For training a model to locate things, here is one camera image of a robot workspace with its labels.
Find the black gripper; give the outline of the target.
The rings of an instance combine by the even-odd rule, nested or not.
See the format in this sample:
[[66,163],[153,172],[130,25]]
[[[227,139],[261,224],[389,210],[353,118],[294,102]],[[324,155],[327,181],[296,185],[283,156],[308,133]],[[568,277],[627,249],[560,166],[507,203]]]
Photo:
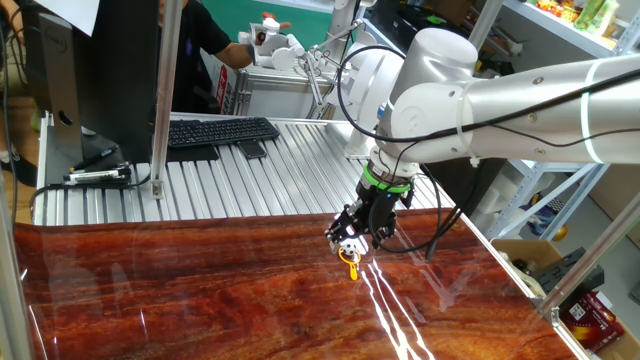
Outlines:
[[332,254],[337,254],[341,244],[360,235],[371,234],[375,249],[395,235],[395,205],[400,197],[398,187],[365,187],[359,183],[356,194],[360,203],[347,204],[334,222],[324,232]]

